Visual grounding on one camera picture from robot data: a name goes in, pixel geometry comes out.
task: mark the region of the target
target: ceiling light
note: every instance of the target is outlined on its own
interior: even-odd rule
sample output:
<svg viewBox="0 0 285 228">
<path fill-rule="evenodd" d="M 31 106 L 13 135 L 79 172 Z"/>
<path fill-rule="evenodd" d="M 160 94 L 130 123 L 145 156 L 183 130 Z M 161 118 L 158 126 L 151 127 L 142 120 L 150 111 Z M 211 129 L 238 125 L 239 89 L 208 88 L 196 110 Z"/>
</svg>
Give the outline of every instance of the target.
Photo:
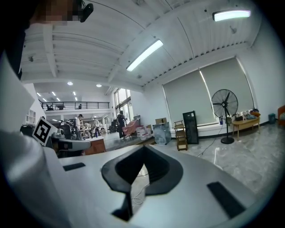
<svg viewBox="0 0 285 228">
<path fill-rule="evenodd" d="M 142 61 L 144 61 L 148 56 L 150 56 L 154 51 L 156 51 L 158 48 L 160 48 L 163 45 L 163 42 L 160 40 L 156 41 L 154 44 L 152 44 L 149 48 L 147 48 L 142 54 L 140 54 L 139 57 L 135 59 L 127 67 L 127 71 L 132 71 L 134 68 L 136 68 Z"/>
<path fill-rule="evenodd" d="M 220 21 L 239 17 L 249 17 L 250 10 L 227 10 L 213 13 L 213 20 Z"/>
</svg>

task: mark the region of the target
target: black refrigerator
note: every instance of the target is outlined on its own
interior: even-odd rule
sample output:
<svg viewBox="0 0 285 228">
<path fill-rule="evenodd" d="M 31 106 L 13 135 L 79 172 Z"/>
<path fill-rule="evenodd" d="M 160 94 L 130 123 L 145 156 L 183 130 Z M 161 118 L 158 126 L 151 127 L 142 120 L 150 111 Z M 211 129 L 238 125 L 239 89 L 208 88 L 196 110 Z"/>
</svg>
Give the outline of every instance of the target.
<svg viewBox="0 0 285 228">
<path fill-rule="evenodd" d="M 183 113 L 188 144 L 199 144 L 195 111 Z"/>
</svg>

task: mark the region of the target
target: trash bin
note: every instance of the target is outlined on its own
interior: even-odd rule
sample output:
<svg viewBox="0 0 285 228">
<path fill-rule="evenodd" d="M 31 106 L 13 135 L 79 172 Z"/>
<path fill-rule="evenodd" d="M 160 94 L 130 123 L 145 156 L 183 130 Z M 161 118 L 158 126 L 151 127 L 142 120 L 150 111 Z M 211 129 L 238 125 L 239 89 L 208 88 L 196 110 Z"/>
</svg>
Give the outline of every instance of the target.
<svg viewBox="0 0 285 228">
<path fill-rule="evenodd" d="M 270 124 L 274 124 L 276 119 L 275 119 L 275 114 L 274 113 L 271 113 L 268 115 L 268 120 L 269 120 L 269 123 Z"/>
</svg>

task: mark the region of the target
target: red object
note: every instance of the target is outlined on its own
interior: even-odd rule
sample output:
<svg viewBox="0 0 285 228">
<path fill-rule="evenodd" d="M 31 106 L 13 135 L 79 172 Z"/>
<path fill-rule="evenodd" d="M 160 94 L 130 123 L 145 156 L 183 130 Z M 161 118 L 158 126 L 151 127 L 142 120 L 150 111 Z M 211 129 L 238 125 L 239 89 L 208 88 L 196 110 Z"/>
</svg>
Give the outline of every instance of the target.
<svg viewBox="0 0 285 228">
<path fill-rule="evenodd" d="M 136 128 L 138 127 L 138 121 L 130 121 L 127 126 L 122 127 L 123 132 L 125 135 L 130 135 L 135 132 Z"/>
<path fill-rule="evenodd" d="M 285 112 L 285 105 L 278 109 L 278 124 L 285 126 L 285 120 L 280 119 L 280 115 Z"/>
</svg>

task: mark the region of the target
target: railing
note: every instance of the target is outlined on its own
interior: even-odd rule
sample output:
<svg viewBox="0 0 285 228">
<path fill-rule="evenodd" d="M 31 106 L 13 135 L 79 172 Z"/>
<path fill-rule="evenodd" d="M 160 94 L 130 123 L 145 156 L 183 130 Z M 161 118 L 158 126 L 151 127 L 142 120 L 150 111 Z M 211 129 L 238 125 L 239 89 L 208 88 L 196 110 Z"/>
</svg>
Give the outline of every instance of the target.
<svg viewBox="0 0 285 228">
<path fill-rule="evenodd" d="M 44 111 L 68 109 L 109 109 L 109 102 L 41 102 Z"/>
</svg>

